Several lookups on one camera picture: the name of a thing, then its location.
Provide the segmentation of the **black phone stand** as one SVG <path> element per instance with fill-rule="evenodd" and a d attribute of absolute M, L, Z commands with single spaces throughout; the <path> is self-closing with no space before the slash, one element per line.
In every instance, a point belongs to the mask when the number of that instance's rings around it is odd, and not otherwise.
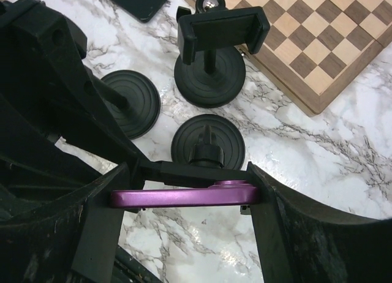
<path fill-rule="evenodd" d="M 225 0 L 195 0 L 195 12 L 178 7 L 179 56 L 174 78 L 181 95 L 202 108 L 230 103 L 240 93 L 246 67 L 236 46 L 257 54 L 270 30 L 260 6 L 228 9 Z"/>
<path fill-rule="evenodd" d="M 133 140 L 149 132 L 160 113 L 154 83 L 132 70 L 102 78 L 89 68 L 75 74 L 53 72 L 43 91 L 61 135 L 85 150 L 132 150 Z"/>
<path fill-rule="evenodd" d="M 239 129 L 217 115 L 187 120 L 171 142 L 171 161 L 140 162 L 138 172 L 148 181 L 172 189 L 202 189 L 217 181 L 246 180 L 241 167 L 245 144 Z"/>

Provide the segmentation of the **black phone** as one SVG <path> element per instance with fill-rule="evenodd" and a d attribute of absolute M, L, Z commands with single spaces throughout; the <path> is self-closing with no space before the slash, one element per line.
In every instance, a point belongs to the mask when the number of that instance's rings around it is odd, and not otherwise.
<path fill-rule="evenodd" d="M 110 0 L 141 23 L 149 22 L 167 0 Z"/>

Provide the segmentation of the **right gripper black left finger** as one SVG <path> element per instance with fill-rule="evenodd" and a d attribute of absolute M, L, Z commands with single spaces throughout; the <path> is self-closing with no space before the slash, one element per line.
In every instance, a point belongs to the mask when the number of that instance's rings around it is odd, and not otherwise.
<path fill-rule="evenodd" d="M 110 282 L 129 184 L 121 164 L 57 200 L 1 223 L 1 282 Z"/>

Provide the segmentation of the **red-edged phone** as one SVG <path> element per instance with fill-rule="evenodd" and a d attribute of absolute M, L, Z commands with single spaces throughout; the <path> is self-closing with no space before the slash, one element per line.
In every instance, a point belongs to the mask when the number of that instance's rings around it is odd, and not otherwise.
<path fill-rule="evenodd" d="M 245 180 L 217 181 L 202 189 L 123 190 L 110 194 L 112 208 L 175 208 L 253 205 L 259 189 Z"/>

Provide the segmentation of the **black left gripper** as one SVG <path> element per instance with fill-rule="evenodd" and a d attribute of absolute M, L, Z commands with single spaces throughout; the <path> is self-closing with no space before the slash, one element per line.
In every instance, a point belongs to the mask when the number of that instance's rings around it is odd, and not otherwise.
<path fill-rule="evenodd" d="M 115 123 L 108 89 L 83 64 L 84 32 L 41 0 L 1 3 L 1 91 L 50 142 L 73 145 L 112 162 L 141 156 Z"/>

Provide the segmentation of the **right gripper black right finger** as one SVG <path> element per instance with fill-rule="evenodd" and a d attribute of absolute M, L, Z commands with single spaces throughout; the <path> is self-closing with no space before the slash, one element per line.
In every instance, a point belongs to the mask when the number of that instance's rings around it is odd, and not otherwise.
<path fill-rule="evenodd" d="M 332 208 L 252 163 L 247 173 L 264 282 L 391 282 L 391 219 Z"/>

